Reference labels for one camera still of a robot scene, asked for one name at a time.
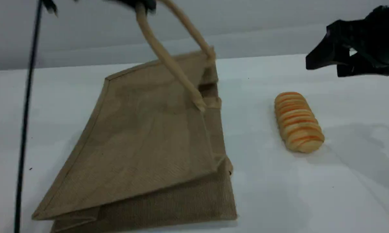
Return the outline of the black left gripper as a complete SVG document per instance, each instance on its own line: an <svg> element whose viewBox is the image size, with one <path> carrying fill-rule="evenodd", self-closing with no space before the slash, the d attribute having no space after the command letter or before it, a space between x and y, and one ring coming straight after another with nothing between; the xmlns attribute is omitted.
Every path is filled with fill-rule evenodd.
<svg viewBox="0 0 389 233"><path fill-rule="evenodd" d="M108 2L127 6L130 9L134 9L135 11L138 5L142 5L146 14L147 12L155 12L157 9L156 0L108 0Z"/></svg>

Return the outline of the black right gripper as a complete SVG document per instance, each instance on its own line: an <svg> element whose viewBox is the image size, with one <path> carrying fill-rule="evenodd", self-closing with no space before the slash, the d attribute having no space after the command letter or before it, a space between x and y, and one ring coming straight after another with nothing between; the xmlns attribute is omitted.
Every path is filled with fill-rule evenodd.
<svg viewBox="0 0 389 233"><path fill-rule="evenodd" d="M389 5L375 7L365 18L336 20L306 56L306 69L337 65L339 78L389 76Z"/></svg>

